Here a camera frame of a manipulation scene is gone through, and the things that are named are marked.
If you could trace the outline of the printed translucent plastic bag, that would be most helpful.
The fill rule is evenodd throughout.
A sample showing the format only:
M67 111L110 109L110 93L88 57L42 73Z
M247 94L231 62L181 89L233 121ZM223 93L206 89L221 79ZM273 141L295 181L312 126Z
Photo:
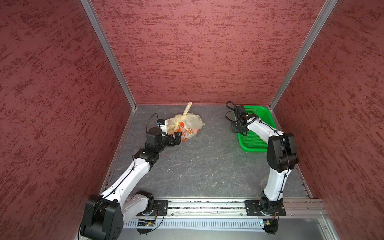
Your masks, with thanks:
M167 120L167 134L176 135L181 133L181 142L185 142L194 137L205 125L199 115L190 113L192 102L189 102L181 115L176 115Z

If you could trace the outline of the green plastic basket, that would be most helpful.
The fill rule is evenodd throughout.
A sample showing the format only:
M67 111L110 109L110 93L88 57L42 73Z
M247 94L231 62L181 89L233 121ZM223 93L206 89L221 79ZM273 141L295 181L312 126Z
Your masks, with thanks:
M241 149L246 153L266 153L268 150L268 133L276 129L275 121L270 110L262 106L244 106L245 111L259 117L252 125L247 126L250 130L247 135L238 133Z

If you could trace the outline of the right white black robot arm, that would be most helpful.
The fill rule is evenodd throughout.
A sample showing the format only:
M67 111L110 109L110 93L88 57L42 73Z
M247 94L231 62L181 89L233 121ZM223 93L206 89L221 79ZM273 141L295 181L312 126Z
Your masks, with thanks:
M232 131L246 135L252 131L267 143L267 162L270 173L258 209L265 216L276 213L283 207L283 192L299 154L295 137L268 125L255 114L244 115L231 121Z

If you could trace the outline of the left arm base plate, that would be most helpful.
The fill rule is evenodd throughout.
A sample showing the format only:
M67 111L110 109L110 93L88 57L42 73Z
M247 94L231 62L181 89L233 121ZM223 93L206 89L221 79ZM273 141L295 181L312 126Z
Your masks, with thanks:
M147 216L166 216L168 212L168 200L149 200Z

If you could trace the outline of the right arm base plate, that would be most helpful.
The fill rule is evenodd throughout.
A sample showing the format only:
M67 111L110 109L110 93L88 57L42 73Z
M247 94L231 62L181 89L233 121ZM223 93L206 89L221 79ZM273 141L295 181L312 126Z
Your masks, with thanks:
M249 217L285 217L287 215L283 200L269 201L267 198L262 198L257 201L247 200L244 203Z

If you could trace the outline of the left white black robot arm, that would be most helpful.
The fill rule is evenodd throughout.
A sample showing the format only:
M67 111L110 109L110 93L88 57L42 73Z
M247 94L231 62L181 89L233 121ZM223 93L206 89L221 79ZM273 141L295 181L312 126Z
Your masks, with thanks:
M89 240L116 240L124 223L140 213L155 211L153 194L137 192L129 197L138 182L153 168L160 153L166 147L174 147L182 142L182 132L168 134L166 126L147 131L143 148L132 156L128 169L100 195L92 195L86 202L77 238Z

